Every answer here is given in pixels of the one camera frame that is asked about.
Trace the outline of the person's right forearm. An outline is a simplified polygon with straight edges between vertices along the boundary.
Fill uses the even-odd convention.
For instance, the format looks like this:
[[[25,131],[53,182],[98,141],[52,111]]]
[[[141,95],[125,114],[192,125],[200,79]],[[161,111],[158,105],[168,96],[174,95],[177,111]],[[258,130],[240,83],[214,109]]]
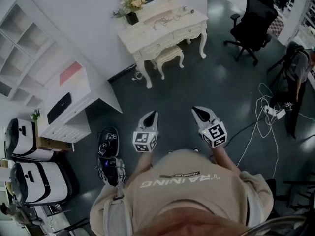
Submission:
[[[239,168],[235,165],[235,163],[227,155],[223,146],[218,146],[218,147],[213,148],[212,154],[214,156],[215,162],[219,166],[226,168],[237,175],[239,175],[241,173]]]

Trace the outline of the pink flat box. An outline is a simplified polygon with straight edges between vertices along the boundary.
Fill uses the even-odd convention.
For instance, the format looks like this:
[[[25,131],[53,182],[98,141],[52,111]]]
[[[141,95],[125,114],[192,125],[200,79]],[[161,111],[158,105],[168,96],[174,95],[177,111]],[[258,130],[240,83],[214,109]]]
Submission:
[[[65,83],[72,75],[78,72],[82,66],[78,62],[71,64],[64,72],[60,74],[60,86]]]

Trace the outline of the black metal chair frame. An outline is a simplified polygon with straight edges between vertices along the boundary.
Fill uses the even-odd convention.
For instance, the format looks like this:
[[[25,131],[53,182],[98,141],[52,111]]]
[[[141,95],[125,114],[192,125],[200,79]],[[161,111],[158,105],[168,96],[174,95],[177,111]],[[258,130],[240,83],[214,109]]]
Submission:
[[[286,180],[283,183],[289,185],[288,192],[284,195],[277,195],[277,186],[274,179],[267,180],[274,202],[285,202],[286,208],[294,212],[307,210],[315,213],[315,172],[310,171],[309,180]]]

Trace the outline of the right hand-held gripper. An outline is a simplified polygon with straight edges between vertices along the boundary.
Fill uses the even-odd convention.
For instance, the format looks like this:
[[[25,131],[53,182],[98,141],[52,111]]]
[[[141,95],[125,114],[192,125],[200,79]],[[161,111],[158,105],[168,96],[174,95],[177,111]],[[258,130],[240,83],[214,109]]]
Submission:
[[[206,107],[192,107],[191,112],[199,127],[199,134],[210,148],[216,148],[226,142],[227,131],[216,114]]]

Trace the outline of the cream vanity table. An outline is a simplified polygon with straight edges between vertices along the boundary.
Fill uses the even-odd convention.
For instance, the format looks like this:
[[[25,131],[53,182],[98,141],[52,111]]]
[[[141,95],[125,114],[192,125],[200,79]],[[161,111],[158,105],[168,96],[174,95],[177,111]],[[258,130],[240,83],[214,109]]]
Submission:
[[[207,20],[208,17],[198,11],[186,14],[182,7],[178,7],[143,18],[119,33],[120,40],[135,59],[137,70],[146,79],[147,88],[152,87],[152,82],[144,62],[155,59],[164,49],[201,36],[199,53],[206,58]]]

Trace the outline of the artificial flower bouquet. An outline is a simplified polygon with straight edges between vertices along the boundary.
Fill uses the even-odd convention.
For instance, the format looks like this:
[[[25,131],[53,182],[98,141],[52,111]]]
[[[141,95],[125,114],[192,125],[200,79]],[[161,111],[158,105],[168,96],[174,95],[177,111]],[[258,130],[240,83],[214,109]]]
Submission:
[[[144,4],[147,3],[146,0],[120,0],[120,8],[113,11],[112,16],[114,18],[125,17],[128,14],[135,14],[137,11],[142,10]]]

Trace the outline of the cream padded stool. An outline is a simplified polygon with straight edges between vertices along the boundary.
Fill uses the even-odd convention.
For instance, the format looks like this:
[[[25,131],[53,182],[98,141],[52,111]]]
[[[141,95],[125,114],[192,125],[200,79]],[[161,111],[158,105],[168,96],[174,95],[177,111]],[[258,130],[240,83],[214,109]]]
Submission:
[[[151,60],[153,69],[160,72],[162,80],[165,79],[165,75],[162,70],[163,65],[166,62],[172,61],[175,57],[180,57],[179,67],[184,68],[184,53],[177,45],[164,49],[155,59]]]

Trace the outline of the black keyboard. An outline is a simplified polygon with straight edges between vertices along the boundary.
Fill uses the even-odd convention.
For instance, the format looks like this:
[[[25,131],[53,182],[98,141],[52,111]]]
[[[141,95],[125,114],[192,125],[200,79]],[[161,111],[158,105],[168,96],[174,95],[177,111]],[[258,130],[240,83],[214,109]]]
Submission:
[[[48,124],[53,123],[72,103],[71,95],[68,92],[63,96],[47,114]]]

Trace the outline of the white machine with black band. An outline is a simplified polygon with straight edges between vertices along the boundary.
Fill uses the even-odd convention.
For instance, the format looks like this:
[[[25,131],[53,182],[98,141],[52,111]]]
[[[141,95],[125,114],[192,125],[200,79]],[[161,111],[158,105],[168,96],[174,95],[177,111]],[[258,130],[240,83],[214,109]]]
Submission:
[[[12,191],[21,205],[66,202],[78,193],[78,182],[67,162],[17,162],[10,170]]]
[[[19,118],[13,118],[7,126],[5,152],[6,157],[13,161],[23,159],[48,162],[54,156],[53,151],[37,148],[35,123]]]

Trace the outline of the white drawer desk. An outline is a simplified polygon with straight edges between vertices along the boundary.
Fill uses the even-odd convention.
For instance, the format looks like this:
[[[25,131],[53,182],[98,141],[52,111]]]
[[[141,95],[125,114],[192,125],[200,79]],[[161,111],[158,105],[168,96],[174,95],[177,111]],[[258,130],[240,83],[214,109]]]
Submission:
[[[95,68],[82,66],[61,86],[60,74],[48,83],[47,96],[37,121],[40,137],[76,143],[88,136],[91,129],[85,109],[99,99],[118,112],[122,111],[110,83]],[[47,114],[68,92],[72,103],[53,123],[48,124]]]

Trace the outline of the white open bookshelf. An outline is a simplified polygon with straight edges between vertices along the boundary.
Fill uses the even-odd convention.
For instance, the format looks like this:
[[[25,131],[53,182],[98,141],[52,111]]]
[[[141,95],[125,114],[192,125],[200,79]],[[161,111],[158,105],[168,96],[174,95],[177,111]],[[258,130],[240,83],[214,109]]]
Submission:
[[[16,0],[0,20],[0,97],[29,108],[43,104],[49,80],[71,59]]]

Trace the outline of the black oval board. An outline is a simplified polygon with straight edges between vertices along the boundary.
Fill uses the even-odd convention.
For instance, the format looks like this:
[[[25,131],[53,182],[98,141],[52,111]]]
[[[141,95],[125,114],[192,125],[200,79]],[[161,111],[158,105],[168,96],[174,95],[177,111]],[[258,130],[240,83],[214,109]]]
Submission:
[[[119,134],[115,127],[107,126],[98,133],[97,158],[117,158],[119,154]]]

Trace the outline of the black square vase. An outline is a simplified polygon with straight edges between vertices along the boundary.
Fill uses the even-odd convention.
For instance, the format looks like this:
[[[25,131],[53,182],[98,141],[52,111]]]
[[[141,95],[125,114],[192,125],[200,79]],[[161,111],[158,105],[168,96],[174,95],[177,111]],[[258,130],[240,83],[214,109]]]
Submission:
[[[135,25],[136,23],[139,22],[137,14],[135,12],[130,12],[126,14],[126,19],[130,25]]]

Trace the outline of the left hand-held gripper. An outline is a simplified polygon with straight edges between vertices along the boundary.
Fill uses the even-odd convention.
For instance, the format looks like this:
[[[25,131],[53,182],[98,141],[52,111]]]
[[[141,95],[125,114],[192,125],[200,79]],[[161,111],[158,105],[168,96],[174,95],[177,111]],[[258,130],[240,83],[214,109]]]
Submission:
[[[138,128],[143,130],[134,131],[133,133],[132,143],[135,150],[141,153],[151,153],[158,143],[158,112],[150,111],[146,113],[139,120]]]

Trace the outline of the brown cardboard box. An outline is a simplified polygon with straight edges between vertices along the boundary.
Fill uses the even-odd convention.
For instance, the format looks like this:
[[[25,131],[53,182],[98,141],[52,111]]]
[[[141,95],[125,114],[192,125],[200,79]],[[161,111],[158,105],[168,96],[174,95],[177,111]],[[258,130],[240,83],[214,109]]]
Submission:
[[[35,124],[35,141],[38,149],[49,150],[53,152],[73,152],[73,144],[40,137],[38,135],[38,125]]]

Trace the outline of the person's beige shirt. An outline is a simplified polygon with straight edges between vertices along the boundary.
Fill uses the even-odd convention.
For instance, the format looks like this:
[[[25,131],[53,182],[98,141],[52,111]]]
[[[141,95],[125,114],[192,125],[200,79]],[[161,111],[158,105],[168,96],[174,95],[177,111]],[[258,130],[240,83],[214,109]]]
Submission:
[[[96,236],[239,236],[274,205],[261,174],[239,175],[190,149],[136,166],[122,190],[105,186],[92,205]]]

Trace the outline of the person's left forearm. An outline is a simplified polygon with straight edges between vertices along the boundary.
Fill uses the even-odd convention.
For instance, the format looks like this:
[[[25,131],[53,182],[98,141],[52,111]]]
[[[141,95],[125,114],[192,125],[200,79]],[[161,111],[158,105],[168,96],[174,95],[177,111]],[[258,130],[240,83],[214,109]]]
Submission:
[[[141,154],[138,161],[138,167],[141,171],[146,171],[152,167],[153,155],[153,152]]]

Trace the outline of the checkered mat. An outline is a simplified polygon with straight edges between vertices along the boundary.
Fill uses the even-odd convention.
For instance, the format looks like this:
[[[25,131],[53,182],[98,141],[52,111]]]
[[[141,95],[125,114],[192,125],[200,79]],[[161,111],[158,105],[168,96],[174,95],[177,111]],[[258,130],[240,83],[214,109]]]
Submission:
[[[269,26],[268,32],[271,33],[275,38],[278,38],[283,31],[285,22],[281,16],[278,16]]]

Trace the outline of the black mesh office chair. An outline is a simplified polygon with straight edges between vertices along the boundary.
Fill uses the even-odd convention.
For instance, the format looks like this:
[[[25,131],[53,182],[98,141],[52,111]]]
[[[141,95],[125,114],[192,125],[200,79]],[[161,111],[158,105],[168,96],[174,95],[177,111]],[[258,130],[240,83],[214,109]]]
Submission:
[[[237,13],[230,16],[233,20],[230,33],[235,41],[225,40],[223,44],[233,44],[242,48],[236,61],[244,51],[247,51],[253,58],[253,65],[258,64],[254,52],[264,48],[271,41],[268,28],[277,16],[278,12],[274,8],[273,0],[247,0],[246,11],[242,17]]]

